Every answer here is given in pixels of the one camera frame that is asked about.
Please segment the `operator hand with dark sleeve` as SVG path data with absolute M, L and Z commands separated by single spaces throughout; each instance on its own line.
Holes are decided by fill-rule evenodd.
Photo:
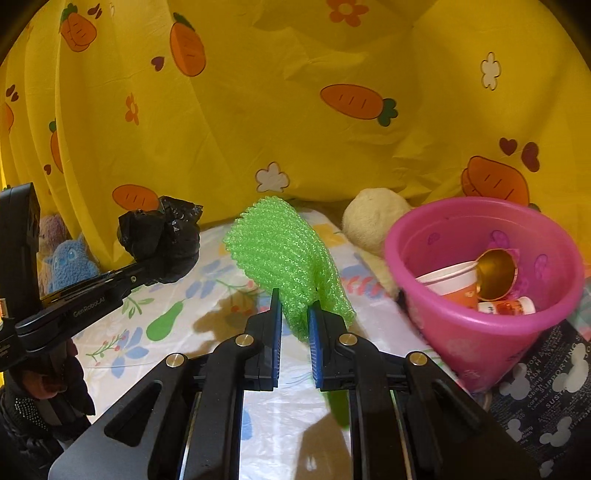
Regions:
M 95 405 L 67 340 L 50 355 L 27 358 L 1 387 L 1 477 L 46 479 L 53 463 L 90 426 Z

